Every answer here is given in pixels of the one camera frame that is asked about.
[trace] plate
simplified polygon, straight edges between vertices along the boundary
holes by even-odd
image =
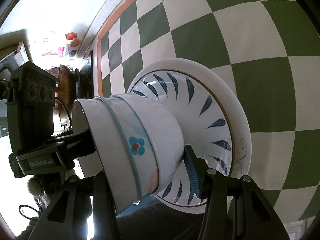
[[[250,129],[231,89],[208,68],[185,59],[166,59],[143,69],[129,92],[154,98],[176,117],[185,144],[210,168],[226,176],[247,174],[251,160]],[[189,213],[203,213],[206,200],[193,194],[184,163],[156,197]]]

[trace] patterned plate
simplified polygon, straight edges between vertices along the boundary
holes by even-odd
[[[228,119],[216,96],[191,76],[177,71],[158,70],[145,75],[131,92],[158,99],[176,117],[185,144],[210,168],[228,176],[234,159]],[[172,182],[158,195],[162,201],[180,207],[205,204],[193,194],[182,162]]]

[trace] leaf pattern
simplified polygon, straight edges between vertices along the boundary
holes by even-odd
[[[165,81],[159,77],[156,74],[153,74],[153,76],[157,79],[157,81],[159,82],[159,84],[162,86],[164,92],[166,93],[167,97],[168,97],[168,88],[167,88],[167,84],[165,83]]]
[[[189,198],[188,198],[188,205],[190,205],[191,201],[193,200],[193,191],[192,188],[190,187],[190,193],[189,193]]]
[[[181,193],[182,193],[182,183],[181,183],[181,180],[180,180],[180,186],[179,186],[179,191],[178,191],[178,194],[177,194],[177,197],[175,199],[175,203],[179,200],[179,198],[181,197]]]
[[[137,90],[132,90],[132,92],[142,97],[146,96],[144,93],[141,93],[140,91],[137,91]]]
[[[212,125],[210,125],[208,128],[211,128],[211,127],[215,127],[215,126],[224,126],[226,124],[226,121],[222,118],[218,119],[217,121],[215,121]]]
[[[193,94],[195,93],[195,87],[193,86],[193,83],[190,81],[190,79],[188,79],[188,77],[186,77],[186,82],[187,82],[187,86],[188,86],[188,93],[189,93],[189,103],[193,97]]]
[[[227,149],[228,151],[231,151],[230,144],[224,140],[216,141],[216,142],[212,142],[212,143],[215,145],[218,145],[220,147],[223,147],[223,148]]]
[[[166,187],[165,191],[162,194],[162,198],[164,198],[165,196],[167,196],[171,190],[172,187],[172,182],[170,182],[170,184]]]
[[[212,158],[214,158],[214,159],[220,164],[220,166],[221,166],[221,168],[224,170],[224,172],[225,172],[226,174],[228,174],[227,166],[226,166],[226,164],[224,163],[223,160],[221,160],[221,159],[219,159],[219,158],[217,158],[217,157],[213,157],[213,156],[211,156],[211,155],[209,155],[209,156],[212,157]]]
[[[211,96],[208,96],[207,100],[204,103],[204,106],[201,109],[199,116],[201,116],[201,114],[203,114],[211,106],[211,103],[212,103],[212,98]]]
[[[179,90],[178,81],[170,73],[167,72],[167,75],[171,79],[171,81],[172,81],[172,83],[174,85],[174,90],[176,91],[176,99],[177,99],[178,98],[178,90]]]
[[[159,99],[157,90],[154,88],[153,85],[150,85],[148,82],[145,82],[144,80],[142,80],[143,84],[145,84],[155,95],[156,97]]]

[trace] green and white checkered surface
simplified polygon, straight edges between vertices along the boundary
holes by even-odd
[[[151,63],[203,64],[237,95],[252,132],[249,175],[281,220],[320,208],[320,38],[295,0],[137,0],[101,40],[105,97]]]

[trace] blue flower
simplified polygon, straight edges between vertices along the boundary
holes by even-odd
[[[135,138],[135,137],[130,137],[129,138],[129,143],[131,145],[131,153],[132,155],[137,155],[139,154],[140,156],[142,156],[145,153],[145,149],[144,149],[144,140],[139,138]]]

